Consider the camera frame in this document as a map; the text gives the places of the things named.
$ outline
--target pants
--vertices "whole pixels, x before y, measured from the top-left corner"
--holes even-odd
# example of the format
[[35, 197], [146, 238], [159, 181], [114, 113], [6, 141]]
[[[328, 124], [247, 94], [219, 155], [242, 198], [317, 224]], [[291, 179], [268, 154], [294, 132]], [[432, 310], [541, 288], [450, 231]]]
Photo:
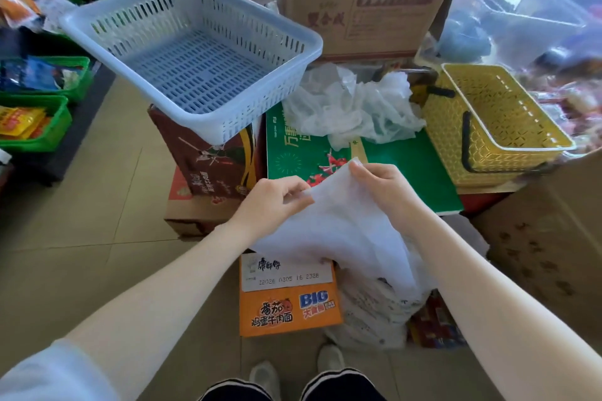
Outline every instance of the pants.
[[[325, 371], [309, 382], [300, 401], [385, 401], [369, 378], [357, 369]], [[209, 387], [199, 401], [273, 401], [259, 385], [228, 379]]]

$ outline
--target orange instant noodle box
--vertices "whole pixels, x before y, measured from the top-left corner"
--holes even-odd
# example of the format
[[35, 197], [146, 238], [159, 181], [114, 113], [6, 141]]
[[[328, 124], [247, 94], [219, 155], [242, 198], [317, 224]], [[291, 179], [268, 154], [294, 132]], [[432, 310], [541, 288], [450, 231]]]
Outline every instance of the orange instant noodle box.
[[[240, 258], [240, 269], [243, 262]], [[332, 282], [280, 289], [243, 291], [240, 287], [240, 336], [262, 336], [342, 323], [332, 262]]]

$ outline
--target yellow snack packaging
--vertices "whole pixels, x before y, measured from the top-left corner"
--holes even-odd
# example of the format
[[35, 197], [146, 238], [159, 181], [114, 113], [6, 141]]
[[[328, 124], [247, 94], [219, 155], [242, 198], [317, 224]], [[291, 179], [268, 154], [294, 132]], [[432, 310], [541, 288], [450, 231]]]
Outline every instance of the yellow snack packaging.
[[31, 134], [46, 116], [44, 108], [5, 107], [0, 106], [0, 135], [21, 137], [24, 132]]

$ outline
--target shoe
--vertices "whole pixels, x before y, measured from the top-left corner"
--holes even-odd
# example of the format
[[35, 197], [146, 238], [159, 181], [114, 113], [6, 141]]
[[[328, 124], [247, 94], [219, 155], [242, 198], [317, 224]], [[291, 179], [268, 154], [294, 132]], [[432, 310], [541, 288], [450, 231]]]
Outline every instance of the shoe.
[[341, 349], [335, 344], [325, 344], [318, 353], [318, 374], [324, 371], [340, 371], [345, 368]]
[[280, 398], [280, 378], [276, 372], [276, 368], [269, 361], [262, 361], [256, 366], [253, 366], [249, 381], [256, 383], [261, 388], [267, 391], [273, 401], [281, 401]]

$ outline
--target product label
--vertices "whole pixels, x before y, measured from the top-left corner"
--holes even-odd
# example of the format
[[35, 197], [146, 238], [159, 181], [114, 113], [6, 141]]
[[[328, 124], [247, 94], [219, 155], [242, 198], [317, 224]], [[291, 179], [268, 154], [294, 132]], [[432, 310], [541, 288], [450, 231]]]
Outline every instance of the product label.
[[241, 288], [242, 291], [256, 291], [331, 283], [330, 267], [330, 261], [295, 263], [266, 258], [259, 253], [244, 253], [241, 256]]

